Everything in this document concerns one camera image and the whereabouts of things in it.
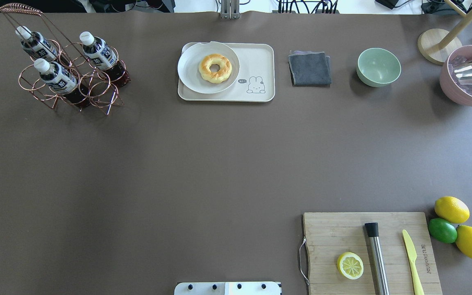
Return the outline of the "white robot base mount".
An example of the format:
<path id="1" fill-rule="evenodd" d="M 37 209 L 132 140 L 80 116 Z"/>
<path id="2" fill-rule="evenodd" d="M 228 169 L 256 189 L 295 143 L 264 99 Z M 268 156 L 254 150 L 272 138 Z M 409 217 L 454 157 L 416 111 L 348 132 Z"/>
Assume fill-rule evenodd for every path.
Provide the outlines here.
<path id="1" fill-rule="evenodd" d="M 174 295 L 281 295 L 280 282 L 274 281 L 220 281 L 181 282 Z"/>

